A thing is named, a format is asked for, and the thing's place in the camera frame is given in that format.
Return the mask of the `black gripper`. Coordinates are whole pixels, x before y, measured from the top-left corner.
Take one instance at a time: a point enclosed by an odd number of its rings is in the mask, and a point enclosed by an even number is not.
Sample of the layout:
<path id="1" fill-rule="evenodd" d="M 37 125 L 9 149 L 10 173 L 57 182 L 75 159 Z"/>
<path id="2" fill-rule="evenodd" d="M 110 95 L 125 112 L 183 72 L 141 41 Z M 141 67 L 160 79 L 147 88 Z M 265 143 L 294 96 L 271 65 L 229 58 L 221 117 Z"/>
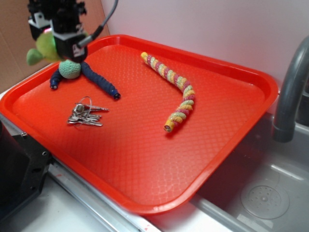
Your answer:
<path id="1" fill-rule="evenodd" d="M 80 16 L 86 14 L 85 3 L 79 0 L 30 0 L 27 5 L 32 38 L 37 41 L 47 31 L 52 33 L 61 58 L 84 61 L 86 47 L 78 45 L 86 34 Z"/>

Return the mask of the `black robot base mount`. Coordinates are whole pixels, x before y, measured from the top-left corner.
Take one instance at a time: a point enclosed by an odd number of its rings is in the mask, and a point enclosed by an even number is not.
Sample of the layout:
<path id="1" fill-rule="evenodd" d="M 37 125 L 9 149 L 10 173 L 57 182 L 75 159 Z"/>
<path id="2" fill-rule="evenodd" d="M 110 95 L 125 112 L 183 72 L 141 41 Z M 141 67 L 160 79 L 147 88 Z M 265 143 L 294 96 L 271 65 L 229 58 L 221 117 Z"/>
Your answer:
<path id="1" fill-rule="evenodd" d="M 51 154 L 29 135 L 11 135 L 0 124 L 0 220 L 40 195 Z"/>

